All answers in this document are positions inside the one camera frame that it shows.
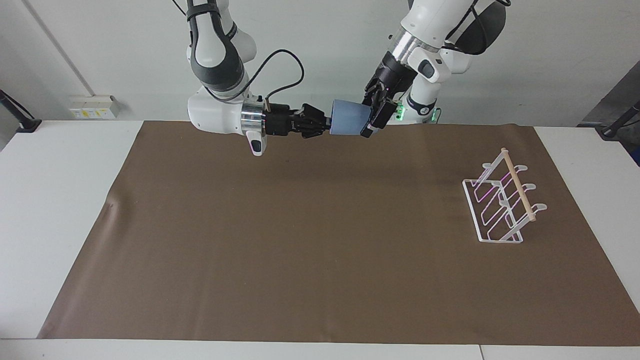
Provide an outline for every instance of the white table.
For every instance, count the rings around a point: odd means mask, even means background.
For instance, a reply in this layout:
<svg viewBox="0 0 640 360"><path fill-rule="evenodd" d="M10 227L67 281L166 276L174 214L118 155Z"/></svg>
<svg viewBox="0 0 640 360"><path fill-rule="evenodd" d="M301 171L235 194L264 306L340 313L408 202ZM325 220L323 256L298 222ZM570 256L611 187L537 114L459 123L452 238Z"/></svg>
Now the white table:
<svg viewBox="0 0 640 360"><path fill-rule="evenodd" d="M640 347L33 340L141 124L45 122L0 152L0 338L12 339L0 359L640 359ZM591 129L536 130L640 309L640 168Z"/></svg>

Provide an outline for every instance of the white wall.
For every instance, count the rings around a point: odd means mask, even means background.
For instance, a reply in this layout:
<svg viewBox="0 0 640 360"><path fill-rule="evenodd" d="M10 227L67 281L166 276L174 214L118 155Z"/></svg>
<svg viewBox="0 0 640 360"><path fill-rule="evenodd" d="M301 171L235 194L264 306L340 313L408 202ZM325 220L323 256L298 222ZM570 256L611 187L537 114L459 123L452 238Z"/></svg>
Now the white wall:
<svg viewBox="0 0 640 360"><path fill-rule="evenodd" d="M187 24L170 0L3 0L2 7L1 51L9 44L15 59L0 65L0 85L27 97L34 115L68 118L64 99L93 92L114 95L121 119L186 118L198 81L185 59ZM334 98L361 100L408 7L405 0L231 0L231 10L258 44L249 71L281 47L305 64L305 82L274 100L330 111ZM639 17L638 0L513 0L498 41L445 85L441 121L576 125L640 59ZM297 78L296 64L279 56L254 93Z"/></svg>

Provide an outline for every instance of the robotic hand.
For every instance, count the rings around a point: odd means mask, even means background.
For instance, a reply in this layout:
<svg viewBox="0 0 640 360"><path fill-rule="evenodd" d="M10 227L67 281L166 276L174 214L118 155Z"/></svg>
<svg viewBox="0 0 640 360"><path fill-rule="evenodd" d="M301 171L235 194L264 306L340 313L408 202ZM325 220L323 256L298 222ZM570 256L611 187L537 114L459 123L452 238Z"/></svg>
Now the robotic hand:
<svg viewBox="0 0 640 360"><path fill-rule="evenodd" d="M495 41L504 28L505 6L511 4L502 0L409 3L409 14L365 88L362 104L371 107L371 116L360 134L367 138L391 118L394 124L432 123L441 84L451 74L466 72L471 56Z"/></svg>
<svg viewBox="0 0 640 360"><path fill-rule="evenodd" d="M470 55L495 41L508 1L410 0L409 14L365 88L362 104L371 107L371 115L360 134L370 137L392 117L396 124L429 122L440 84L452 73L465 72ZM267 135L295 132L310 138L329 130L331 119L309 104L292 110L249 91L244 63L254 59L256 46L232 20L228 0L187 2L188 59L203 85L188 102L189 119L197 128L245 135L256 156L264 153Z"/></svg>

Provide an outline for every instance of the black stand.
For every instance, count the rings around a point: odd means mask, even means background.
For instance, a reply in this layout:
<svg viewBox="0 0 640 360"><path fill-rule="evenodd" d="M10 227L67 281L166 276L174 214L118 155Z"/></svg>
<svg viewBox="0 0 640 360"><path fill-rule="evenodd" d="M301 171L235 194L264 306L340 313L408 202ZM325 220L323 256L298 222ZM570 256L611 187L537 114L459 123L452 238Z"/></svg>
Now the black stand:
<svg viewBox="0 0 640 360"><path fill-rule="evenodd" d="M596 126L596 131L603 140L606 141L619 141L617 134L618 130L623 127L629 120L631 120L634 116L636 116L640 112L640 101L638 101L635 105L631 107L631 109L627 110L618 120L616 120L613 124L604 127L604 126Z"/></svg>
<svg viewBox="0 0 640 360"><path fill-rule="evenodd" d="M42 123L42 120L29 119L24 116L24 114L15 107L14 103L9 100L2 90L0 90L0 102L20 122L20 127L15 131L16 133L32 133L36 131L38 126Z"/></svg>

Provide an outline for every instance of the green light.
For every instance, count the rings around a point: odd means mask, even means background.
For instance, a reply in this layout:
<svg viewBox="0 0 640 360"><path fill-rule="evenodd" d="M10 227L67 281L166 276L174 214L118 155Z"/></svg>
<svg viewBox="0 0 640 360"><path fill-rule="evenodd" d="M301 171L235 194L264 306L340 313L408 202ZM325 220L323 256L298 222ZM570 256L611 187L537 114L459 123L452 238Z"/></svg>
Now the green light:
<svg viewBox="0 0 640 360"><path fill-rule="evenodd" d="M396 108L396 120L398 121L402 121L402 119L404 118L404 112L406 111L406 109L404 108L404 106L402 105L401 102L398 103L398 106Z"/></svg>
<svg viewBox="0 0 640 360"><path fill-rule="evenodd" d="M442 115L442 109L441 108L435 108L435 110L433 110L433 114L431 114L430 123L437 124L438 120L440 120L440 116L441 115Z"/></svg>

